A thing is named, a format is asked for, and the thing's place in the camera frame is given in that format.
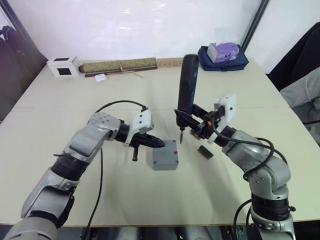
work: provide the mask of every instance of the black screwdriver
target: black screwdriver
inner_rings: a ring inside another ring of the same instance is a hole
[[[181,68],[177,109],[190,115],[192,114],[192,108],[195,98],[198,66],[198,55],[187,54],[184,56]],[[180,143],[182,143],[184,130],[188,125],[179,116],[176,117],[176,124],[180,127],[181,130]]]

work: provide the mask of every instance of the beige table surface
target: beige table surface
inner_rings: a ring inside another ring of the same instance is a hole
[[[277,89],[257,63],[250,63],[242,71],[212,72],[199,67],[194,103],[213,108],[215,99],[235,93],[238,108],[288,107]],[[132,100],[150,109],[174,109],[178,105],[181,67],[166,67],[108,76],[97,83],[94,77],[55,77],[46,66],[33,81],[13,111],[25,110],[91,110],[117,101]],[[135,110],[132,104],[111,109]]]
[[[0,125],[0,223],[19,221],[25,198],[55,162],[53,154],[61,152],[92,113],[48,108],[12,111],[7,116]],[[137,111],[108,113],[128,121]],[[179,129],[174,112],[152,113],[155,129],[151,134],[177,140]],[[288,188],[289,203],[297,208],[294,220],[318,219],[320,148],[291,109],[240,108],[230,126],[274,143],[286,156],[292,173]],[[214,153],[212,159],[197,152],[202,144]],[[92,225],[231,224],[238,206],[251,197],[240,168],[218,146],[198,141],[187,132],[177,149],[177,170],[154,171],[149,148],[140,147],[138,162],[132,162],[132,148],[106,142],[102,195]],[[99,189],[99,159],[100,156],[94,159],[81,178],[66,226],[85,226],[89,220]],[[245,210],[239,215],[240,223],[245,222]]]

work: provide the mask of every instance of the navy blue bag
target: navy blue bag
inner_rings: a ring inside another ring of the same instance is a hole
[[[207,46],[201,46],[198,51],[199,62],[205,71],[237,71],[243,70],[245,66],[249,63],[247,57],[242,51],[241,47],[239,47],[239,53],[236,56],[236,59],[231,61],[213,63],[209,56],[207,55]]]

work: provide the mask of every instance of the table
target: table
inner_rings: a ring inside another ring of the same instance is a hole
[[[199,68],[194,103],[212,109],[214,101],[225,94],[237,95],[238,108],[288,107],[268,77],[250,58],[243,71],[208,72]],[[97,83],[94,77],[54,77],[46,66],[33,81],[14,111],[26,110],[91,110],[117,101],[132,100],[151,110],[174,109],[178,104],[180,67],[166,67],[108,76]],[[111,109],[135,110],[122,104]]]

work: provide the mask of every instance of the small white box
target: small white box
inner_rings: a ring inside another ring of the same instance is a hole
[[[55,57],[46,62],[56,77],[79,76],[80,61],[74,57]]]

